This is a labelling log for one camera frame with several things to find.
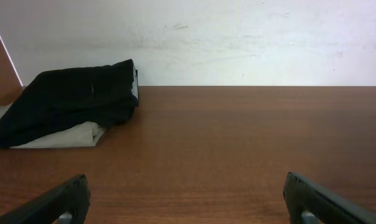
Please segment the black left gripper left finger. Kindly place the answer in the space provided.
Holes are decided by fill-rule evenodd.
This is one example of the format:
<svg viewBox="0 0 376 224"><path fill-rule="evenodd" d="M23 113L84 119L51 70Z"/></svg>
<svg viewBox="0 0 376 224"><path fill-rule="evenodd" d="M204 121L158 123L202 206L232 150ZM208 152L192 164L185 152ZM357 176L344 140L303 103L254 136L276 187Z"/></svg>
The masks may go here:
<svg viewBox="0 0 376 224"><path fill-rule="evenodd" d="M90 190L84 174L78 174L33 200L0 216L0 223L84 224L90 206Z"/></svg>

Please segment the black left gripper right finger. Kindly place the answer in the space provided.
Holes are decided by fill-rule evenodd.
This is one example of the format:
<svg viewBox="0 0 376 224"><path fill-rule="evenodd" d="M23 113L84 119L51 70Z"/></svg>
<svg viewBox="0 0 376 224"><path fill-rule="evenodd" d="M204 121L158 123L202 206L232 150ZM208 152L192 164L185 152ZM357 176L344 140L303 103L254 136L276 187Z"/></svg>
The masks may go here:
<svg viewBox="0 0 376 224"><path fill-rule="evenodd" d="M376 224L376 214L289 172L283 188L290 223Z"/></svg>

